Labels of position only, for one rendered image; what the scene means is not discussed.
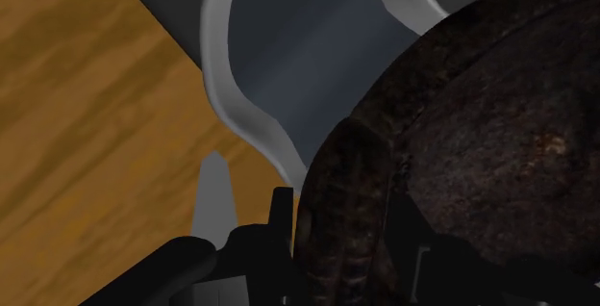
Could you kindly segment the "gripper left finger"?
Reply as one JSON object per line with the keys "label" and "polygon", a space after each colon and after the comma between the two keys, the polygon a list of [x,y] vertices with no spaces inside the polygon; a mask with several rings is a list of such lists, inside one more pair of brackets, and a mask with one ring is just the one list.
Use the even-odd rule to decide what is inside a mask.
{"label": "gripper left finger", "polygon": [[293,189],[277,187],[268,223],[239,226],[220,249],[174,238],[79,306],[301,306],[292,214]]}

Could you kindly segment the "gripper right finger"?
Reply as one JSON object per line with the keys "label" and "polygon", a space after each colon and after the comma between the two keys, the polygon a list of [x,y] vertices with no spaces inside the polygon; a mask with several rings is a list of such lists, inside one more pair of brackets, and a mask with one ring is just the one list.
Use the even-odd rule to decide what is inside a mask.
{"label": "gripper right finger", "polygon": [[587,279],[526,255],[501,266],[435,232],[412,198],[388,198],[385,244],[410,306],[600,306]]}

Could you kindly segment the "dark brown rough lump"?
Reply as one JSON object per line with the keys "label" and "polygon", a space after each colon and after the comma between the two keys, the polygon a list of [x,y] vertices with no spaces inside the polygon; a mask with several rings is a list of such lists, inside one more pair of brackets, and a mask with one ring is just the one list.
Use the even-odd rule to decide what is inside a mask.
{"label": "dark brown rough lump", "polygon": [[477,0],[400,55],[329,134],[298,207],[311,306],[410,306],[388,198],[497,265],[600,288],[600,0]]}

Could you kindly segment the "white rimmed basin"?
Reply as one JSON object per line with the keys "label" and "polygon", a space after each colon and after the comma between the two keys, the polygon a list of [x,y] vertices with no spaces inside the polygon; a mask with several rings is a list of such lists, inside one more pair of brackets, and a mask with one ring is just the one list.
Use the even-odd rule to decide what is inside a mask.
{"label": "white rimmed basin", "polygon": [[203,0],[206,93],[298,190],[336,119],[446,16],[437,0]]}

